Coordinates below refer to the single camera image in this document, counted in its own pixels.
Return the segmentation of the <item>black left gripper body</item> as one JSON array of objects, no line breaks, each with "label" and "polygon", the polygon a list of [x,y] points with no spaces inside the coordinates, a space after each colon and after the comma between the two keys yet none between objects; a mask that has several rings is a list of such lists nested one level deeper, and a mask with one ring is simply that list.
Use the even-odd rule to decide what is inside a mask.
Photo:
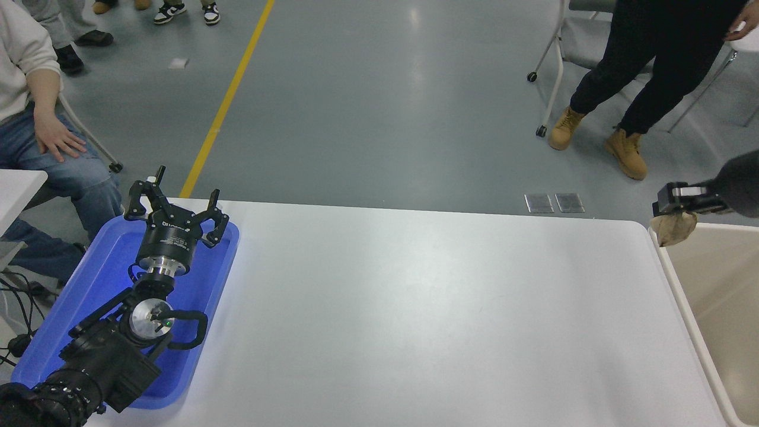
[{"label": "black left gripper body", "polygon": [[169,259],[182,269],[189,269],[200,240],[200,225],[180,222],[174,224],[164,217],[150,216],[146,220],[146,232],[141,242],[136,262],[148,269],[152,260]]}]

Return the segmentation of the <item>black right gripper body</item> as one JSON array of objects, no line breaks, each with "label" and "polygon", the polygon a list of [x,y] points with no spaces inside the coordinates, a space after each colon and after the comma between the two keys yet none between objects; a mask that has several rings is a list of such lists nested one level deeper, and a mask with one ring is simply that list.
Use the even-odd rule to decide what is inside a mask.
[{"label": "black right gripper body", "polygon": [[732,158],[719,170],[711,192],[745,217],[758,217],[758,151]]}]

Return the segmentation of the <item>person's hand on thigh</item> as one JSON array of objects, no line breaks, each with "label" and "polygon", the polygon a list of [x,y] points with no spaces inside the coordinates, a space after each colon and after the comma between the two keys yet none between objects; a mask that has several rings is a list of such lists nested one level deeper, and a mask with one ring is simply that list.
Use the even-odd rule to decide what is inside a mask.
[{"label": "person's hand on thigh", "polygon": [[34,135],[41,154],[51,154],[59,163],[87,153],[86,142],[76,137],[52,110],[35,108]]}]

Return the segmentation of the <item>booted person's left hand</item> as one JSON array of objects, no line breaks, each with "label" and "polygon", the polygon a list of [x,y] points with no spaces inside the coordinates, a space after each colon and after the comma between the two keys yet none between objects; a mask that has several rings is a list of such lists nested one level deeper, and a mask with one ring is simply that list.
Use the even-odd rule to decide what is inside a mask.
[{"label": "booted person's left hand", "polygon": [[742,40],[758,26],[758,1],[748,2],[728,27],[723,40]]}]

